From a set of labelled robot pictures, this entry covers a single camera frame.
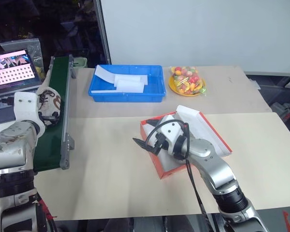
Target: robotic arm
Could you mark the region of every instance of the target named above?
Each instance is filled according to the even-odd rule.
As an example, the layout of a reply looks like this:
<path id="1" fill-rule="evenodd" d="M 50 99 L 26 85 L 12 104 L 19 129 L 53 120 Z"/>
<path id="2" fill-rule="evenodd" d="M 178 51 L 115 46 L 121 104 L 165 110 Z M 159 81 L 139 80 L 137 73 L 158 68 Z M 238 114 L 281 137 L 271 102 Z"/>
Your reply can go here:
<path id="1" fill-rule="evenodd" d="M 184 123 L 167 115 L 161 121 L 149 120 L 155 129 L 146 141 L 134 141 L 145 150 L 158 155 L 161 149 L 177 160 L 188 159 L 200 172 L 215 198 L 219 212 L 226 220 L 225 228 L 231 232 L 268 232 L 251 201 L 245 197 L 230 166 L 219 157 L 207 140 L 191 138 Z M 149 138 L 157 132 L 154 147 Z"/>
<path id="2" fill-rule="evenodd" d="M 38 96 L 14 95 L 16 121 L 0 132 L 0 232 L 46 232 L 45 208 L 34 187 L 33 155 L 45 131 Z"/>

